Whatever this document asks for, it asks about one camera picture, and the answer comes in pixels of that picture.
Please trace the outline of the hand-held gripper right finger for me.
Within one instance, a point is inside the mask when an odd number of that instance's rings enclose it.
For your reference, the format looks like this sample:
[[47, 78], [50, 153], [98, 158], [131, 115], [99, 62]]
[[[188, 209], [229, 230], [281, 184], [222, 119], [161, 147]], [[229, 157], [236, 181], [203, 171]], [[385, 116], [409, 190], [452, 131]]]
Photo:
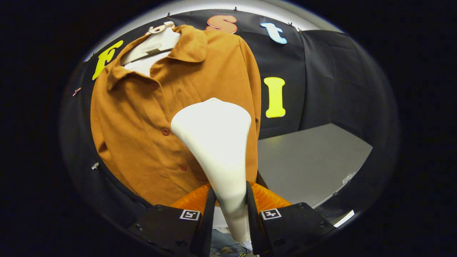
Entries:
[[246, 203], [253, 254], [259, 256], [305, 256], [325, 241], [335, 226], [306, 203], [261, 211], [260, 190], [246, 182]]

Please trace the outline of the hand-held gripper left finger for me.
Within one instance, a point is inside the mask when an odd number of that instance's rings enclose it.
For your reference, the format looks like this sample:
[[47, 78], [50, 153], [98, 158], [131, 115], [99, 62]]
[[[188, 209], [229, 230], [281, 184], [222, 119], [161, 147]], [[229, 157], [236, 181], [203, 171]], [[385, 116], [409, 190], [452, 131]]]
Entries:
[[129, 227], [154, 257], [208, 257], [216, 196], [209, 184], [175, 206], [155, 205]]

